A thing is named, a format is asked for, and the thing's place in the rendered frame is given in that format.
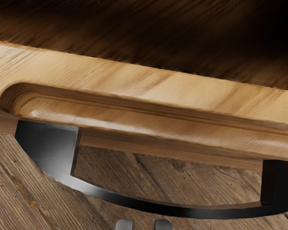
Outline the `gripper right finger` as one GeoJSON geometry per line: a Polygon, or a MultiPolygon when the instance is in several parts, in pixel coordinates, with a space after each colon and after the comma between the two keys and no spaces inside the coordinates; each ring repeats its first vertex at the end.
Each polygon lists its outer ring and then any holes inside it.
{"type": "Polygon", "coordinates": [[[167,219],[156,219],[154,221],[154,230],[172,230],[172,224],[167,219]]]}

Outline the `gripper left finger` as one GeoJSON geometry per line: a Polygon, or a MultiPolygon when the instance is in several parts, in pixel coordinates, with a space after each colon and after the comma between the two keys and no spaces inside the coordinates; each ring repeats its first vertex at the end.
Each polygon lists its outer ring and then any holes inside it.
{"type": "Polygon", "coordinates": [[[116,222],[115,230],[133,230],[133,219],[120,219],[116,222]]]}

